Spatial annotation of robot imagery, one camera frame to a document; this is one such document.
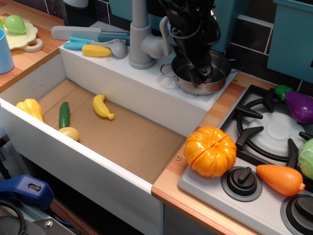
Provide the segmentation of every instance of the stove knob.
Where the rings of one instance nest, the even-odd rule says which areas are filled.
[[[257,190],[257,180],[250,167],[233,170],[227,177],[227,185],[240,196],[251,196]]]
[[[292,199],[286,213],[291,225],[304,235],[313,234],[313,197],[299,196]]]

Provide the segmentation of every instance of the toy stove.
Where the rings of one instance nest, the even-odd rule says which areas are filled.
[[[234,167],[220,178],[202,177],[188,167],[179,187],[265,235],[313,234],[313,181],[304,176],[306,190],[286,197],[259,178],[256,166],[296,168],[298,149],[312,136],[313,125],[300,125],[274,89],[250,86],[218,126],[237,146]],[[238,184],[239,176],[245,183]]]

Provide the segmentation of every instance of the wooden countertop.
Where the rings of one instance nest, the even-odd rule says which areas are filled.
[[[198,127],[217,126],[245,87],[251,84],[265,89],[275,86],[264,80],[238,73]],[[217,234],[258,235],[258,232],[178,187],[179,178],[188,166],[183,150],[184,146],[153,184],[152,195]]]
[[[26,52],[22,49],[11,51],[15,67],[10,72],[0,74],[0,92],[3,92],[26,76],[28,68],[66,42],[54,40],[51,37],[52,27],[64,25],[63,19],[12,0],[0,0],[0,16],[13,14],[29,20],[38,29],[37,38],[43,41],[44,47],[33,53]]]

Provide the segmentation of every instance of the toy eggplant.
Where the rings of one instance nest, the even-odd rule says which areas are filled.
[[[274,88],[275,93],[287,104],[291,116],[299,123],[313,123],[313,99],[294,91],[286,85],[278,85]]]

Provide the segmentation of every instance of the toy pumpkin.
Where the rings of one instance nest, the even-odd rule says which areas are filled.
[[[187,138],[184,155],[201,176],[221,177],[234,166],[237,147],[221,129],[206,126]]]

